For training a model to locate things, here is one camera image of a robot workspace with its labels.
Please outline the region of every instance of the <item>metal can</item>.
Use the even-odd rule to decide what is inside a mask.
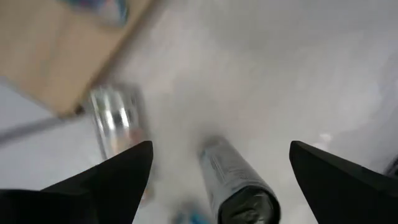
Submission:
[[[217,224],[279,222],[275,194],[226,139],[207,141],[200,165]]]
[[[137,90],[126,85],[99,86],[90,92],[86,110],[94,118],[103,159],[109,159],[147,140]],[[151,177],[141,202],[153,197]]]

